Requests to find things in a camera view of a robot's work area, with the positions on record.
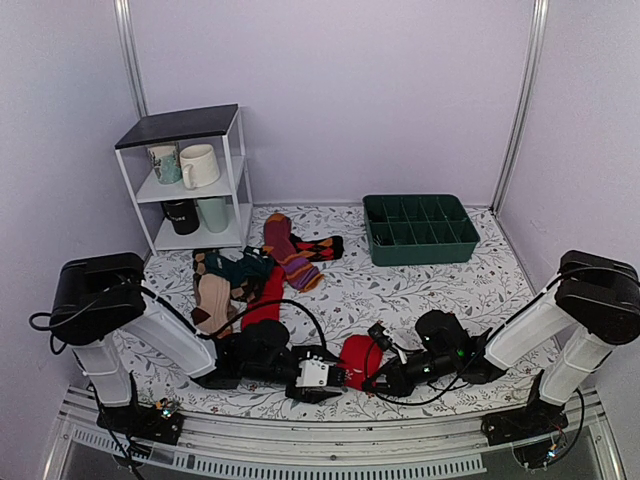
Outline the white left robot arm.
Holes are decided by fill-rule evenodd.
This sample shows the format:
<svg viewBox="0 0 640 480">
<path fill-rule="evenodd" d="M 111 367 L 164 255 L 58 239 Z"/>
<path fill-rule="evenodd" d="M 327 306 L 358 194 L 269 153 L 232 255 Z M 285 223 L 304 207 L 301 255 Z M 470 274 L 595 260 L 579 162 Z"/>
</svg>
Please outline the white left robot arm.
<svg viewBox="0 0 640 480">
<path fill-rule="evenodd" d="M 235 389 L 244 379 L 284 386 L 310 404 L 341 393 L 347 372 L 324 342 L 292 347 L 287 328 L 262 320 L 223 338 L 200 333 L 144 282 L 143 261 L 131 252 L 67 262 L 61 269 L 48 327 L 71 347 L 111 419 L 128 434 L 148 426 L 146 408 L 113 341 L 123 331 L 170 359 L 208 390 Z"/>
</svg>

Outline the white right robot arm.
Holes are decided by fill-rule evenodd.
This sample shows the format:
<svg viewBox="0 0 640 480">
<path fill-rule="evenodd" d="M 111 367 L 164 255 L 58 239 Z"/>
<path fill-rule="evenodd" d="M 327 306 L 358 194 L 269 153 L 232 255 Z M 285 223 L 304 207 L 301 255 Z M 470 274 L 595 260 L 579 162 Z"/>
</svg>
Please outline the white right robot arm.
<svg viewBox="0 0 640 480">
<path fill-rule="evenodd" d="M 415 323 L 420 351 L 402 351 L 376 324 L 369 330 L 373 341 L 396 356 L 376 372 L 365 372 L 362 388 L 400 405 L 417 384 L 448 374 L 469 384 L 488 384 L 569 326 L 576 328 L 573 336 L 559 359 L 536 377 L 517 415 L 521 432 L 537 436 L 616 347 L 638 338 L 639 275 L 631 265 L 568 251 L 556 277 L 494 330 L 471 336 L 452 313 L 422 315 Z"/>
</svg>

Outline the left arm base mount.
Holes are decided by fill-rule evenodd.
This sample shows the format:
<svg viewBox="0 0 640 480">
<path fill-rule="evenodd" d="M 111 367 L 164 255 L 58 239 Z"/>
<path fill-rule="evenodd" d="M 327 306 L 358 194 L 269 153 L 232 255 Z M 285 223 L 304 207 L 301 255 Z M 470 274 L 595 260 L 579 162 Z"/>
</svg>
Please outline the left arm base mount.
<svg viewBox="0 0 640 480">
<path fill-rule="evenodd" d="M 143 439 L 176 446 L 184 423 L 177 404 L 166 398 L 159 406 L 144 406 L 138 401 L 135 379 L 129 375 L 131 399 L 124 406 L 105 406 L 99 396 L 97 425 L 125 435 L 128 439 Z"/>
</svg>

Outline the red sock pair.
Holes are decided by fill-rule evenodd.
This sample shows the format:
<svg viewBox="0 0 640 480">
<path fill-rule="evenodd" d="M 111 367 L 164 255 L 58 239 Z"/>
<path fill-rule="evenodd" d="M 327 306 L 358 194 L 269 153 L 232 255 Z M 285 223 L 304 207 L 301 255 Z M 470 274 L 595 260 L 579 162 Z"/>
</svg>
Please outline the red sock pair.
<svg viewBox="0 0 640 480">
<path fill-rule="evenodd" d="M 339 355 L 340 366 L 347 372 L 346 386 L 362 391 L 365 377 L 374 374 L 380 367 L 383 351 L 368 335 L 351 335 Z"/>
</svg>

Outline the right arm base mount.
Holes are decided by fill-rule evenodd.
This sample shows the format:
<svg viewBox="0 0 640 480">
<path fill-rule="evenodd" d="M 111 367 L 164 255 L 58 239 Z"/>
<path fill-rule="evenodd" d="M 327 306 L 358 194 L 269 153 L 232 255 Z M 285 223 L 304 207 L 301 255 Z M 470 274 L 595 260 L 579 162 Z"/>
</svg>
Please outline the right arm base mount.
<svg viewBox="0 0 640 480">
<path fill-rule="evenodd" d="M 481 421 L 481 432 L 490 446 L 549 435 L 545 444 L 531 443 L 512 450 L 516 462 L 530 471 L 547 469 L 559 463 L 573 450 L 582 433 L 586 413 L 584 396 L 577 388 L 575 393 L 580 402 L 580 420 L 575 436 L 569 441 L 565 432 L 569 426 L 564 411 L 565 405 L 552 405 L 541 399 L 541 380 L 542 373 L 539 373 L 535 377 L 524 407 L 487 414 Z"/>
</svg>

